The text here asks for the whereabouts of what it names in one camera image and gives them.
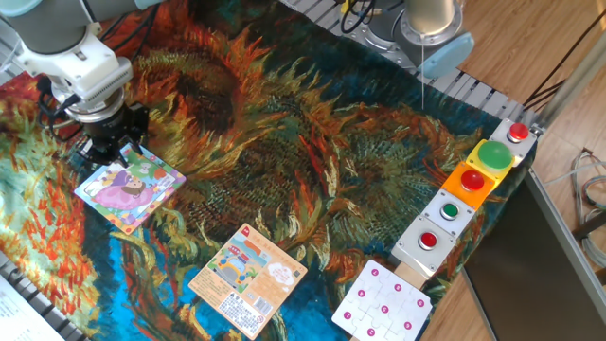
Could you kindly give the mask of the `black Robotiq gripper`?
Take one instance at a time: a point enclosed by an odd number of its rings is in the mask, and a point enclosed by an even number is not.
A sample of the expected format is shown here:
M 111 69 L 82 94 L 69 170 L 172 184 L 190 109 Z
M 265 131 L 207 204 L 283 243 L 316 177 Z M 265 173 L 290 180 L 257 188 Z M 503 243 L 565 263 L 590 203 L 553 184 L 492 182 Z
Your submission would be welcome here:
M 111 117 L 86 124 L 89 139 L 76 149 L 88 162 L 109 166 L 116 161 L 114 148 L 118 150 L 129 142 L 136 153 L 142 153 L 141 144 L 146 139 L 150 121 L 150 109 L 143 104 L 123 105 Z

